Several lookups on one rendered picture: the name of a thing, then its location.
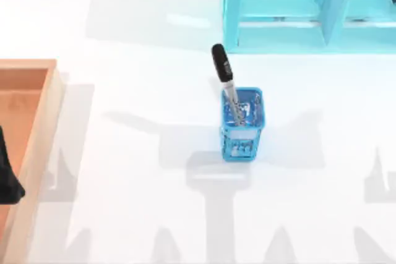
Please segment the shallow salmon-coloured box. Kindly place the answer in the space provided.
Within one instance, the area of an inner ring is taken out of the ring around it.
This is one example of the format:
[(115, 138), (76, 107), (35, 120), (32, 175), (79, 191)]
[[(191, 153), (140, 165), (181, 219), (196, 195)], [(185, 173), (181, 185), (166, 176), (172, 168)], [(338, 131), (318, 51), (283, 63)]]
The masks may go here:
[(0, 264), (25, 264), (64, 84), (54, 59), (0, 59), (0, 127), (25, 196), (0, 205)]

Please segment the black and silver pen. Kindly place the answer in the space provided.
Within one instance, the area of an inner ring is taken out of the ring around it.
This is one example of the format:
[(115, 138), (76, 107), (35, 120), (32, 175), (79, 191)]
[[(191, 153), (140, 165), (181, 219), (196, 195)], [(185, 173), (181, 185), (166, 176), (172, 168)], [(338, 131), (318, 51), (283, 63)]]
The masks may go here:
[(225, 48), (220, 43), (214, 44), (211, 48), (211, 54), (218, 78), (230, 104), (235, 124), (241, 126), (243, 124), (243, 115), (239, 109), (239, 99), (233, 80), (233, 72)]

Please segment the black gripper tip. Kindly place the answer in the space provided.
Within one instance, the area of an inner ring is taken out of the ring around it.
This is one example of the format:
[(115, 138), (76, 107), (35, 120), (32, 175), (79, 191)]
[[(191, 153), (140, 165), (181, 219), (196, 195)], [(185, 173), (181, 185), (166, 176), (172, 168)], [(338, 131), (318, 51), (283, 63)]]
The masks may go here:
[(0, 126), (0, 205), (15, 205), (24, 197), (25, 189), (13, 172)]

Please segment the light blue rack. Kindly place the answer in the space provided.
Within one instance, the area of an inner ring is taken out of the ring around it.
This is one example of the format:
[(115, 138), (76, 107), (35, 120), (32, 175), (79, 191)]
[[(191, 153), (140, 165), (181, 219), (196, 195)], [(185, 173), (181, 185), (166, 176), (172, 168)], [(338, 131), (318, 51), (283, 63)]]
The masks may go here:
[(396, 54), (396, 0), (222, 0), (223, 44), (246, 54)]

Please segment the blue mesh pen holder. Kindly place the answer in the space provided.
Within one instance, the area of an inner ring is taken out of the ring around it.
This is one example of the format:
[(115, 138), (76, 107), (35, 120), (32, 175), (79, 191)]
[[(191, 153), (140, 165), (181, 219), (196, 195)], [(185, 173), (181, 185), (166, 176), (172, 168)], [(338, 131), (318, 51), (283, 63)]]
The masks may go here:
[(236, 125), (229, 101), (222, 93), (221, 152), (227, 162), (250, 162), (257, 156), (261, 132), (265, 127), (264, 99), (262, 90), (257, 87), (238, 87), (236, 91), (244, 124)]

